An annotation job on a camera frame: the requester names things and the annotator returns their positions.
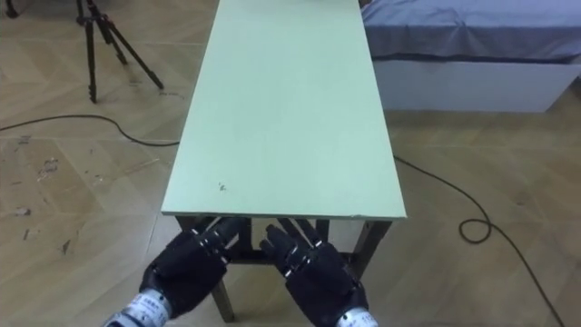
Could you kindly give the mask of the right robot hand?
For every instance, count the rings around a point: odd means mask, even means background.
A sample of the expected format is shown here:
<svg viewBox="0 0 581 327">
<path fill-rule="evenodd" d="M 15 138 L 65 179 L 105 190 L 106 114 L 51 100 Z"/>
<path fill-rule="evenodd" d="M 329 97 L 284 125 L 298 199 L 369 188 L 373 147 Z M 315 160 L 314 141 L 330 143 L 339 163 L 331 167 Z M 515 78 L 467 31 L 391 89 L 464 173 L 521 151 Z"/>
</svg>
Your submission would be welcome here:
<svg viewBox="0 0 581 327">
<path fill-rule="evenodd" d="M 266 227 L 261 250 L 273 260 L 302 313 L 318 327 L 375 326 L 362 283 L 334 245 L 305 219 Z"/>
</svg>

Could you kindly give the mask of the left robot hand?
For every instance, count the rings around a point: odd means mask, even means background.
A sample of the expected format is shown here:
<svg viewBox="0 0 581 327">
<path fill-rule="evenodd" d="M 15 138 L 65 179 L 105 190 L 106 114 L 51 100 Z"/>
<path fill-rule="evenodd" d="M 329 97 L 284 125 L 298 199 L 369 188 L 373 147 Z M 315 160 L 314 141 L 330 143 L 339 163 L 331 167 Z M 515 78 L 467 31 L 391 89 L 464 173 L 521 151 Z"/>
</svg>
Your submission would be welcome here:
<svg viewBox="0 0 581 327">
<path fill-rule="evenodd" d="M 146 267 L 139 290 L 160 293 L 172 319 L 192 311 L 226 274 L 228 244 L 243 225 L 242 218 L 221 218 L 202 232 L 178 233 Z"/>
</svg>

